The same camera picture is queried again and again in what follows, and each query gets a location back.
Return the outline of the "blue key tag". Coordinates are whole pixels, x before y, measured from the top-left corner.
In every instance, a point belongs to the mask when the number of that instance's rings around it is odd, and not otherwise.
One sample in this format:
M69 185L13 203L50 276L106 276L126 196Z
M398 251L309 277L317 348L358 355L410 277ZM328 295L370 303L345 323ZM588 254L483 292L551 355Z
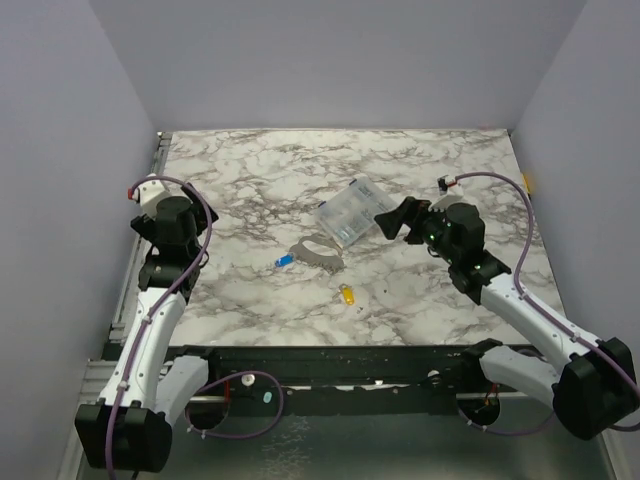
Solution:
M292 254L287 254L285 256L280 257L275 261L275 266L278 268L285 267L294 262L294 256Z

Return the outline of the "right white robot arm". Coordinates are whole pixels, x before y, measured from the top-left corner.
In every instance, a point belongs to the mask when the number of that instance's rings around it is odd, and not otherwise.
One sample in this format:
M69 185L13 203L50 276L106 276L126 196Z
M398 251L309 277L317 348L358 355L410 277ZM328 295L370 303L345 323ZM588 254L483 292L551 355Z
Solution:
M389 240L408 226L406 243L424 245L446 261L459 292L505 320L541 355L484 341L459 367L467 389L481 391L491 383L514 388L548 406L582 440L638 410L629 348L617 338L600 340L517 287L509 267L486 250L485 224L475 206L458 202L437 211L427 200L408 197L375 221Z

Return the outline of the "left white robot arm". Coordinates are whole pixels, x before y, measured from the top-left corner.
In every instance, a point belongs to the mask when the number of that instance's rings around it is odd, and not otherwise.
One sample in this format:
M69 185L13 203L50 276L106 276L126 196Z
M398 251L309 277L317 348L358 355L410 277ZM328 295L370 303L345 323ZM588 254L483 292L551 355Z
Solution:
M200 273L217 214L194 195L168 196L132 228L151 244L139 272L135 317L119 360L97 399L79 406L75 428L89 465L137 472L161 471L173 427L191 396L214 392L221 371L198 356L162 368L173 331Z

